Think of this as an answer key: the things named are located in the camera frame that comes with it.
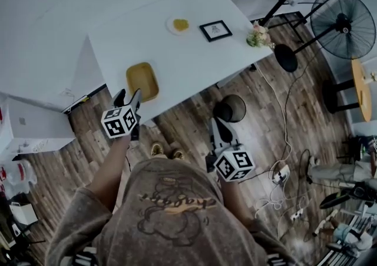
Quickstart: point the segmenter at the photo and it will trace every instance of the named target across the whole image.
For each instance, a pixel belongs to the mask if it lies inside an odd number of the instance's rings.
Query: power strip
[[[301,217],[302,214],[304,213],[304,210],[301,208],[297,212],[295,212],[292,216],[290,216],[290,219],[292,221],[296,220],[297,218]]]
[[[277,174],[274,175],[272,182],[274,184],[282,184],[286,181],[290,174],[288,165],[285,165]]]

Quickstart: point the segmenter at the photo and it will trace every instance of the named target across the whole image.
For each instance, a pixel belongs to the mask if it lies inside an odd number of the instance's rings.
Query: yellow tray
[[[125,76],[131,96],[141,89],[141,102],[147,102],[158,95],[158,83],[149,63],[143,62],[129,67]]]

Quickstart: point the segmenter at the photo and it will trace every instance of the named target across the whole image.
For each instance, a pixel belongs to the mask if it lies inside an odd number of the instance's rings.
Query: framed picture
[[[209,42],[233,35],[222,20],[200,25],[199,28]]]

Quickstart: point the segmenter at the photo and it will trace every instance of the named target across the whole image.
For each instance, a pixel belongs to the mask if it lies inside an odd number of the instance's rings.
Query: floor
[[[303,25],[298,30],[305,40],[311,38]],[[270,33],[277,44],[284,42],[291,48],[299,46],[288,26],[272,29]],[[311,236],[313,227],[327,214],[319,210],[318,205],[336,189],[321,185],[309,186],[303,177],[307,154],[305,152],[301,165],[300,156],[305,149],[309,149],[324,164],[336,162],[336,156],[344,153],[342,141],[350,132],[345,113],[330,114],[323,105],[321,86],[324,80],[330,78],[330,70],[317,45],[297,54],[297,58],[299,68],[293,74],[282,70],[273,55],[258,63],[258,67],[276,90],[279,101],[284,104],[291,83],[302,75],[305,65],[311,60],[301,79],[292,87],[286,105],[288,139],[293,148],[285,162],[292,170],[285,186],[288,200],[282,206],[268,204],[256,216],[278,234],[298,259],[306,265],[314,265],[326,252],[325,240]],[[150,145],[154,141],[161,141],[168,153],[174,148],[182,147],[192,164],[205,167],[204,157],[210,148],[207,126],[211,110],[217,101],[228,94],[238,94],[246,102],[245,118],[233,127],[252,153],[257,164],[256,173],[269,169],[276,160],[281,159],[285,151],[284,121],[271,87],[260,72],[248,69],[224,88],[209,87],[161,114],[155,119],[156,127],[142,126],[140,143],[132,144],[128,152],[131,168],[148,158]],[[32,238],[47,240],[46,243],[35,244],[31,248],[41,263],[48,242],[75,190],[91,181],[109,150],[111,141],[100,127],[100,118],[109,100],[109,92],[104,89],[73,110],[70,121],[77,139],[65,148],[57,152],[27,156],[39,178],[29,198],[40,219],[32,229]],[[122,186],[127,182],[128,175],[129,169],[126,166]],[[265,203],[259,200],[269,198],[274,187],[268,174],[242,182],[240,186],[254,215]],[[305,197],[297,200],[295,197],[298,194],[305,194]],[[283,198],[283,189],[276,188],[271,197],[274,200]],[[302,220],[292,224],[289,217],[296,211],[295,207],[303,207],[305,212]]]

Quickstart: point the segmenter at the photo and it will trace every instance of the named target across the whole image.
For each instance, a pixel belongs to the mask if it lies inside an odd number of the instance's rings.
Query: electric fan
[[[316,0],[310,24],[315,37],[297,50],[285,44],[275,47],[276,59],[287,72],[297,69],[296,53],[315,41],[335,56],[358,59],[371,51],[376,40],[374,20],[360,0]]]

